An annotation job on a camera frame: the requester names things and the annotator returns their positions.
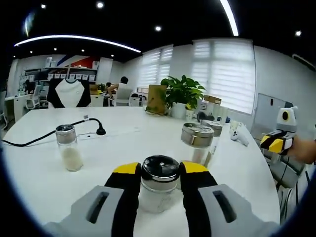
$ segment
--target black power cable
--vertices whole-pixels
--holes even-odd
[[[288,162],[290,161],[290,157],[288,157],[287,158],[287,163],[286,163],[286,166],[285,166],[285,168],[284,168],[284,172],[283,172],[283,174],[282,174],[282,176],[281,176],[281,179],[278,181],[278,183],[276,184],[276,190],[278,191],[278,189],[280,188],[280,186],[281,186],[281,182],[282,182],[282,179],[283,179],[283,177],[284,177],[284,174],[285,174],[285,172],[286,172],[286,168],[287,168],[287,166],[288,166]]]
[[[96,118],[89,118],[89,121],[97,121],[99,123],[99,128],[97,129],[96,134],[98,134],[100,136],[106,134],[106,131],[104,130],[104,128],[102,126],[102,123],[98,119],[96,119]],[[85,120],[81,120],[81,121],[78,121],[78,122],[71,123],[71,125],[75,126],[75,125],[77,125],[79,123],[83,123],[83,122],[85,122]],[[16,147],[25,147],[25,146],[28,146],[28,145],[30,145],[30,144],[32,144],[34,142],[37,142],[37,141],[39,141],[41,139],[44,139],[45,137],[48,137],[48,136],[50,136],[53,133],[55,133],[55,130],[49,132],[48,134],[46,134],[46,135],[44,135],[44,136],[42,136],[40,138],[37,138],[37,139],[35,139],[35,140],[31,141],[31,142],[25,143],[25,144],[16,144],[16,143],[9,142],[9,141],[6,141],[6,140],[2,140],[2,142],[5,142],[7,144],[10,144],[10,145],[13,145],[13,146],[16,146]]]

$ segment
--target white round table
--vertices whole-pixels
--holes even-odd
[[[180,140],[185,121],[151,116],[141,107],[104,107],[32,110],[6,134],[5,140],[26,143],[73,123],[84,115],[99,119],[105,136],[95,133],[98,124],[88,121],[75,126],[84,166],[68,172],[61,161],[55,135],[28,147],[4,144],[5,163],[12,185],[21,201],[40,224],[59,222],[70,213],[71,205],[96,185],[104,185],[119,165],[151,155],[180,160]],[[252,211],[263,221],[279,223],[275,183],[268,165],[251,137],[248,147],[230,139],[229,126],[223,128],[209,170],[218,184],[227,184],[251,203]],[[189,236],[182,201],[160,214],[138,211],[135,236]]]

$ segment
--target gray gripper base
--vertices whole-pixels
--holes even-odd
[[[111,237],[115,210],[123,192],[123,189],[96,186],[71,206],[69,216],[60,223],[47,223],[44,229],[61,237]],[[101,196],[106,196],[106,200],[93,224],[89,217]]]
[[[275,222],[264,222],[251,211],[250,203],[229,188],[217,185],[198,189],[207,209],[213,237],[268,237],[277,228]],[[235,220],[227,223],[214,193],[221,192],[234,211]]]

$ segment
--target black ceiling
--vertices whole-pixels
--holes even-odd
[[[19,41],[45,35],[96,37],[142,52],[168,44],[189,44],[195,39],[233,36],[220,0],[101,1],[104,3],[102,9],[96,8],[94,0],[8,1],[2,9],[7,61],[12,61],[13,55],[24,58],[55,53],[104,57],[113,54],[114,60],[126,62],[141,55],[117,46],[79,39],[44,39],[13,47]],[[229,0],[239,37],[288,55],[297,53],[314,63],[316,17],[313,1],[309,2]],[[30,13],[34,14],[34,19],[27,37],[22,26]],[[161,32],[154,30],[157,25],[162,27]],[[300,37],[295,37],[297,30],[302,31]]]

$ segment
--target window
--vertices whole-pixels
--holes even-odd
[[[195,41],[191,76],[207,94],[221,98],[222,106],[252,114],[256,74],[251,41]]]
[[[168,77],[173,46],[167,46],[144,53],[137,87],[148,88],[150,84],[160,84]]]

